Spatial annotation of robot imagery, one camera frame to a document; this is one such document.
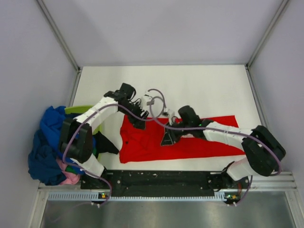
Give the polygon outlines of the red printed t shirt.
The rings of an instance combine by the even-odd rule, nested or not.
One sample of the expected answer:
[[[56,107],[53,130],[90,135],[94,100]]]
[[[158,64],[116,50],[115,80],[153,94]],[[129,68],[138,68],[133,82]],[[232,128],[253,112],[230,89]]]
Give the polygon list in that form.
[[[181,138],[175,145],[161,146],[164,128],[155,121],[147,122],[145,126],[145,130],[136,129],[128,118],[124,117],[120,129],[123,141],[119,152],[121,163],[245,154],[241,149],[219,142],[207,142],[198,138]]]

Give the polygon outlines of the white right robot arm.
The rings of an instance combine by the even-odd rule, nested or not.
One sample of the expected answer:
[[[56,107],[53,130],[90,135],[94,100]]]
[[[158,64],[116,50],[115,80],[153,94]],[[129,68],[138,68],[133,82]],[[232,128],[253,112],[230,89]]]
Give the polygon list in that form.
[[[276,176],[282,172],[281,161],[286,155],[285,149],[272,133],[262,125],[253,129],[242,129],[220,124],[211,119],[200,119],[190,106],[178,110],[180,121],[170,115],[164,125],[165,133],[162,146],[174,145],[181,137],[191,135],[208,142],[224,144],[245,153],[245,158],[233,161],[222,171],[222,183],[233,188],[239,180],[260,175]]]

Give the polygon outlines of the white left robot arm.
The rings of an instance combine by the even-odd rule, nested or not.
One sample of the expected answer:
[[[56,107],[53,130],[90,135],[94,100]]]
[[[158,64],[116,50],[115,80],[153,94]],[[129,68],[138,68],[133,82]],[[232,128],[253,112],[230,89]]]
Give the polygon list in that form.
[[[144,130],[149,113],[140,102],[132,102],[135,94],[134,87],[123,83],[120,89],[106,92],[85,113],[63,121],[58,145],[63,153],[63,162],[85,171],[97,188],[105,187],[108,177],[104,174],[106,168],[93,155],[93,132],[117,112],[125,114],[134,128]]]

